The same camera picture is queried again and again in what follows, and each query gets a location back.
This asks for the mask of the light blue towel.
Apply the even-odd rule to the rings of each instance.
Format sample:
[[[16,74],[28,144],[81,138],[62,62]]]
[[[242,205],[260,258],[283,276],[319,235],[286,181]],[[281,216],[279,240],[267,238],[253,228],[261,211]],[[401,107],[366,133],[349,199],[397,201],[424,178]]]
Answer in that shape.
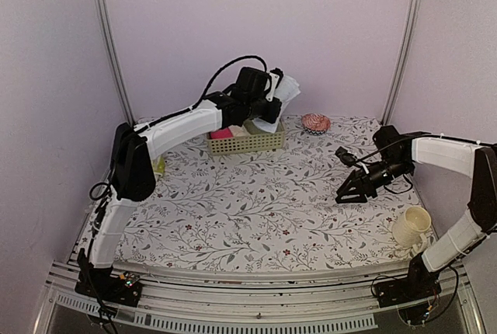
[[[281,103],[279,110],[276,112],[276,119],[268,122],[263,118],[255,118],[252,122],[258,129],[274,134],[277,131],[281,115],[290,102],[301,94],[299,83],[289,75],[284,75],[281,82],[276,88],[273,99],[278,99]]]

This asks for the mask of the green white small packet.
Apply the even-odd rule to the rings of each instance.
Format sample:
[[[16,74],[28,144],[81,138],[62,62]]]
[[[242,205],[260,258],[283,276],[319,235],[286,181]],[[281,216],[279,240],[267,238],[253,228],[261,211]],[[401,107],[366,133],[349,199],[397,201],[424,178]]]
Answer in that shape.
[[[152,169],[156,177],[160,178],[164,175],[165,160],[161,155],[152,161]]]

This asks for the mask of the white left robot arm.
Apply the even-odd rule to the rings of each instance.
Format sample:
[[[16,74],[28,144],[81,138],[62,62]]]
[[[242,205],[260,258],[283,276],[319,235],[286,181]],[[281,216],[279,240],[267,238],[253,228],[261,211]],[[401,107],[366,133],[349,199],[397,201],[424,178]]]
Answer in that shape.
[[[142,285],[137,275],[112,275],[114,253],[127,222],[140,202],[153,194],[153,163],[169,149],[201,134],[242,126],[259,118],[276,122],[281,101],[275,95],[283,72],[243,67],[235,83],[223,92],[204,91],[192,106],[147,124],[124,123],[117,129],[104,190],[87,248],[78,253],[80,272],[75,292],[104,301],[135,307]]]

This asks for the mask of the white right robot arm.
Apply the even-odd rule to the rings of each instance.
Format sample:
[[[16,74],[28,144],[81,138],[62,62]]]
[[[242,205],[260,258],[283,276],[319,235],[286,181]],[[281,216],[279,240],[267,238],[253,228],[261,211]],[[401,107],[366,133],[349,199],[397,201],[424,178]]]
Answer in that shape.
[[[345,148],[336,150],[339,161],[352,169],[336,191],[336,203],[365,203],[420,166],[423,172],[444,170],[448,180],[456,181],[436,183],[439,196],[422,181],[422,202],[443,210],[459,206],[452,223],[437,229],[437,240],[416,252],[406,277],[374,283],[374,296],[385,308],[438,294],[440,273],[496,230],[496,146],[422,131],[401,134],[392,125],[381,127],[373,143],[380,156],[375,162],[369,155],[357,158]]]

